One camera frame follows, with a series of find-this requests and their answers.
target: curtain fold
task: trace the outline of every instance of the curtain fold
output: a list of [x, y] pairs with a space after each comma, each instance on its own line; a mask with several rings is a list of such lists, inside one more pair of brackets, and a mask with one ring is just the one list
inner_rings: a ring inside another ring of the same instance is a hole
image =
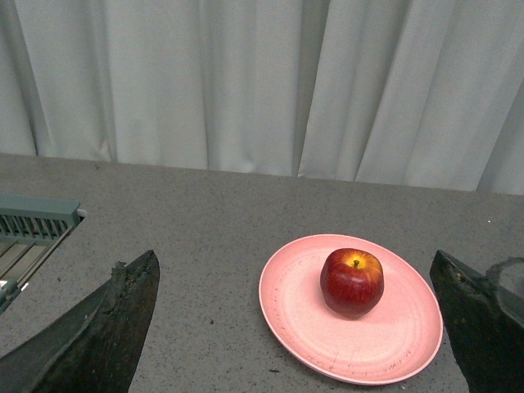
[[524, 194], [524, 3], [4, 0], [0, 152]]

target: red apple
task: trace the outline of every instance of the red apple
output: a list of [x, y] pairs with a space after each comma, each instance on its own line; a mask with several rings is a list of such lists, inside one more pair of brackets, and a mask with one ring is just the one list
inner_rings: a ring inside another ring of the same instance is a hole
[[370, 311], [384, 293], [384, 272], [375, 255], [355, 248], [334, 250], [320, 273], [326, 305], [347, 317]]

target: green plastic rack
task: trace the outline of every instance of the green plastic rack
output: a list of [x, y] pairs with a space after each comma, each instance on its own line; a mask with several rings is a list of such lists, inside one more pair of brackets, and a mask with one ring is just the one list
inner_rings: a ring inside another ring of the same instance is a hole
[[79, 202], [0, 194], [0, 314], [80, 224]]

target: gray countertop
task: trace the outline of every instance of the gray countertop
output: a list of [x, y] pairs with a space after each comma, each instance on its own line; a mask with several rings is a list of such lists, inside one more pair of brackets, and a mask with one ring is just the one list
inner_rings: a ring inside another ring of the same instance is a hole
[[158, 300], [131, 392], [468, 391], [446, 334], [427, 368], [395, 384], [356, 386], [309, 369], [264, 320], [262, 269], [281, 246], [316, 233], [375, 242], [428, 282], [439, 249], [482, 273], [524, 255], [524, 196], [11, 155], [0, 155], [0, 192], [87, 211], [0, 316], [0, 356], [105, 282], [115, 262], [155, 251]]

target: plate rim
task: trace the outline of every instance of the plate rim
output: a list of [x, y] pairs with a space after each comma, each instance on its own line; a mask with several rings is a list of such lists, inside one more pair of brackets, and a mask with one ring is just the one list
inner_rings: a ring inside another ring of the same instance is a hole
[[[292, 348], [289, 347], [289, 345], [281, 338], [281, 336], [278, 334], [277, 330], [275, 329], [275, 327], [271, 324], [271, 322], [269, 321], [269, 318], [268, 318], [268, 315], [266, 313], [266, 309], [264, 307], [264, 302], [262, 300], [262, 283], [263, 283], [263, 280], [264, 280], [264, 276], [266, 274], [266, 271], [271, 263], [271, 261], [276, 257], [276, 255], [278, 255], [283, 249], [291, 246], [292, 244], [294, 243], [297, 243], [297, 242], [303, 242], [303, 241], [306, 241], [307, 239], [310, 239], [312, 237], [343, 237], [343, 238], [347, 238], [347, 239], [355, 239], [359, 242], [364, 242], [364, 243], [368, 243], [370, 245], [373, 245], [373, 246], [377, 246], [377, 247], [380, 247], [381, 249], [383, 249], [384, 251], [386, 251], [387, 253], [389, 254], [392, 254], [396, 259], [398, 259], [400, 262], [402, 262], [403, 264], [405, 264], [405, 266], [409, 269], [412, 269], [413, 272], [416, 274], [416, 276], [418, 276], [419, 280], [421, 281], [421, 283], [423, 284], [423, 286], [425, 286], [426, 290], [428, 291], [428, 293], [431, 295], [431, 298], [432, 300], [434, 301], [435, 303], [435, 306], [436, 306], [436, 311], [437, 311], [437, 314], [438, 314], [438, 319], [439, 319], [439, 334], [438, 334], [438, 340], [437, 340], [437, 343], [436, 343], [436, 346], [435, 346], [435, 349], [432, 351], [431, 355], [428, 356], [428, 359], [423, 363], [421, 364], [421, 366], [419, 366], [418, 368], [416, 368], [415, 370], [413, 370], [412, 372], [410, 373], [406, 373], [405, 375], [401, 376], [401, 377], [395, 377], [395, 378], [391, 378], [389, 380], [383, 380], [383, 381], [369, 381], [369, 380], [361, 380], [361, 379], [355, 379], [355, 378], [350, 378], [350, 377], [346, 377], [344, 375], [341, 375], [341, 374], [338, 374], [338, 373], [333, 373], [333, 372], [329, 372], [328, 370], [325, 370], [323, 368], [320, 368], [318, 366], [315, 366], [309, 362], [307, 362], [306, 359], [304, 359], [301, 355], [299, 355], [298, 353], [296, 353], [296, 351], [294, 351]], [[305, 366], [313, 369], [314, 371], [316, 371], [317, 373], [320, 373], [322, 375], [325, 375], [327, 377], [331, 377], [333, 379], [336, 379], [338, 381], [342, 381], [342, 382], [349, 382], [349, 383], [353, 383], [353, 384], [356, 384], [356, 385], [363, 385], [363, 386], [381, 386], [381, 385], [389, 385], [391, 383], [395, 383], [395, 382], [400, 382], [400, 381], [404, 381], [410, 377], [413, 377], [414, 375], [420, 373], [423, 369], [425, 369], [427, 367], [427, 365], [436, 357], [441, 345], [442, 345], [442, 340], [443, 340], [443, 336], [444, 336], [444, 320], [442, 318], [442, 313], [440, 311], [440, 306], [438, 304], [438, 300], [436, 299], [436, 296], [435, 296], [435, 293], [433, 292], [433, 290], [431, 289], [430, 285], [428, 284], [428, 282], [424, 279], [424, 277], [422, 277], [422, 275], [411, 265], [409, 264], [407, 261], [405, 261], [403, 258], [401, 258], [400, 256], [398, 256], [396, 253], [394, 253], [393, 251], [385, 248], [384, 246], [381, 246], [380, 244], [377, 244], [375, 242], [371, 242], [367, 239], [364, 239], [364, 238], [361, 238], [361, 237], [355, 237], [355, 236], [351, 236], [351, 235], [345, 235], [345, 234], [341, 234], [341, 233], [318, 233], [318, 234], [313, 234], [313, 235], [308, 235], [308, 236], [304, 236], [304, 237], [298, 237], [297, 239], [294, 239], [286, 244], [284, 244], [283, 246], [281, 246], [280, 248], [278, 248], [278, 250], [276, 250], [270, 257], [269, 259], [267, 260], [267, 262], [265, 263], [264, 265], [264, 268], [262, 269], [262, 272], [260, 274], [260, 279], [259, 279], [259, 303], [260, 303], [260, 308], [262, 309], [262, 314], [264, 315], [264, 319], [266, 321], [266, 323], [268, 324], [269, 328], [271, 329], [271, 332], [273, 333], [273, 335], [278, 339], [278, 342], [288, 351], [290, 352], [296, 359], [298, 359], [301, 363], [303, 363]]]

